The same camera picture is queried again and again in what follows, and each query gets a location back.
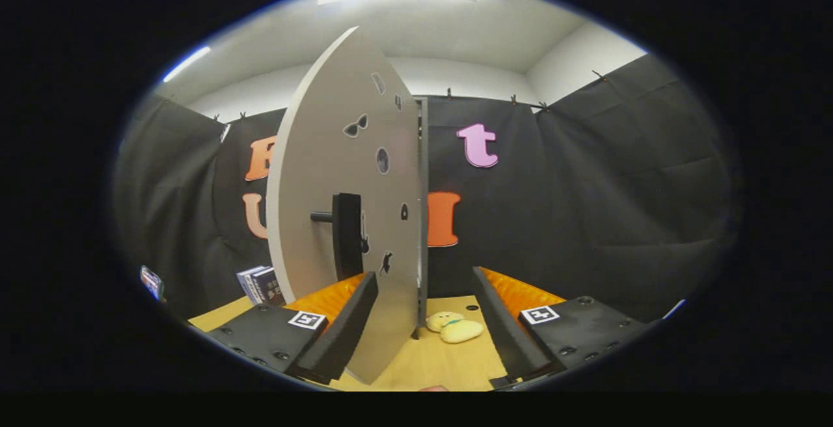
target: black fabric backdrop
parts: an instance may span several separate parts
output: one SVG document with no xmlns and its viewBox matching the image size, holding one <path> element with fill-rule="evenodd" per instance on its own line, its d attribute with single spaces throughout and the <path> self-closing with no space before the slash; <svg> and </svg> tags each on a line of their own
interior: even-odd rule
<svg viewBox="0 0 833 427">
<path fill-rule="evenodd" d="M 478 98 L 429 97 L 430 192 L 461 196 L 459 242 L 429 251 L 429 297 L 469 294 L 480 265 L 571 299 L 593 296 L 637 320 L 660 318 L 716 272 L 731 245 L 731 158 L 684 84 L 646 55 L 542 111 Z M 247 227 L 252 142 L 285 110 L 225 126 L 174 103 L 140 111 L 117 178 L 131 259 L 167 285 L 183 317 L 244 295 L 235 272 L 269 264 Z M 456 131 L 496 133 L 498 163 L 471 166 Z"/>
</svg>

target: black border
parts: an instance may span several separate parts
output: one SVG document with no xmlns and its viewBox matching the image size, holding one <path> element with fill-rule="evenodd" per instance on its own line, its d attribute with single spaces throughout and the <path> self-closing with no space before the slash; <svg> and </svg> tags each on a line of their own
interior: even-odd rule
<svg viewBox="0 0 833 427">
<path fill-rule="evenodd" d="M 270 2 L 3 0 L 6 172 L 21 193 L 7 206 L 7 391 L 305 390 L 170 321 L 125 279 L 105 207 L 122 114 L 201 38 Z M 645 42 L 699 86 L 737 140 L 746 214 L 726 272 L 696 305 L 638 350 L 542 389 L 830 391 L 818 219 L 833 0 L 563 2 Z"/>
</svg>

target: orange letter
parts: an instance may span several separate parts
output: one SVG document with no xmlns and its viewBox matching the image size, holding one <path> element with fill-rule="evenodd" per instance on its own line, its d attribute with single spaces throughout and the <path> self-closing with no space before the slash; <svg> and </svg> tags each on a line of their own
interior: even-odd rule
<svg viewBox="0 0 833 427">
<path fill-rule="evenodd" d="M 428 193 L 428 246 L 457 244 L 454 234 L 454 205 L 460 202 L 455 193 Z"/>
<path fill-rule="evenodd" d="M 252 166 L 246 174 L 246 181 L 259 180 L 269 175 L 269 159 L 271 158 L 271 146 L 275 145 L 277 136 L 267 137 L 252 143 Z"/>
<path fill-rule="evenodd" d="M 260 208 L 258 207 L 260 200 L 261 195 L 255 195 L 255 193 L 243 195 L 243 202 L 246 204 L 246 223 L 249 226 L 249 230 L 256 237 L 265 238 L 266 228 L 260 223 Z"/>
</svg>

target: orange padding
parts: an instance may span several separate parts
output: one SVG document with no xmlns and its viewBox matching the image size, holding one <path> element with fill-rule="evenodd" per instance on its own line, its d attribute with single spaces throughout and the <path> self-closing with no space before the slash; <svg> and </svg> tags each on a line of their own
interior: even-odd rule
<svg viewBox="0 0 833 427">
<path fill-rule="evenodd" d="M 328 322 L 327 328 L 324 329 L 325 333 L 333 325 L 333 321 L 342 312 L 344 305 L 348 303 L 352 294 L 356 292 L 356 287 L 358 287 L 364 278 L 365 275 L 363 273 L 354 275 L 351 278 L 344 279 L 344 281 L 336 282 L 336 284 L 315 291 L 309 294 L 309 296 L 300 297 L 300 299 L 289 303 L 284 308 L 323 314 L 327 317 Z"/>
<path fill-rule="evenodd" d="M 554 296 L 549 292 L 544 292 L 541 288 L 529 285 L 526 282 L 518 281 L 507 275 L 496 273 L 490 269 L 480 267 L 485 278 L 489 279 L 492 287 L 497 291 L 503 305 L 515 318 L 515 323 L 523 328 L 523 324 L 518 320 L 518 315 L 525 309 L 533 309 L 545 305 L 555 305 L 556 303 L 566 302 L 559 296 Z"/>
</svg>

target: orange foam pad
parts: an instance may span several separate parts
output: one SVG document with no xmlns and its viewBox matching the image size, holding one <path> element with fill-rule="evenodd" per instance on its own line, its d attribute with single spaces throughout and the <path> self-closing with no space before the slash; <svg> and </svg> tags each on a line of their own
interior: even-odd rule
<svg viewBox="0 0 833 427">
<path fill-rule="evenodd" d="M 363 273 L 354 275 L 351 278 L 344 279 L 344 281 L 336 282 L 336 284 L 315 291 L 309 296 L 300 297 L 289 305 L 285 305 L 284 308 L 323 314 L 329 322 L 327 328 L 324 329 L 323 333 L 325 333 L 333 325 L 333 321 L 342 312 L 344 305 L 348 303 L 352 294 L 356 292 L 356 287 L 364 278 Z"/>
<path fill-rule="evenodd" d="M 460 202 L 457 193 L 428 193 L 428 246 L 455 246 L 454 205 Z"/>
<path fill-rule="evenodd" d="M 518 279 L 483 267 L 480 267 L 480 270 L 483 271 L 492 287 L 495 288 L 498 296 L 500 296 L 500 301 L 506 306 L 509 314 L 512 315 L 512 318 L 515 318 L 515 323 L 518 323 L 518 326 L 521 326 L 525 331 L 526 328 L 517 318 L 521 311 L 566 302 L 562 297 L 545 292 L 541 288 L 529 285 L 526 282 L 518 281 Z"/>
</svg>

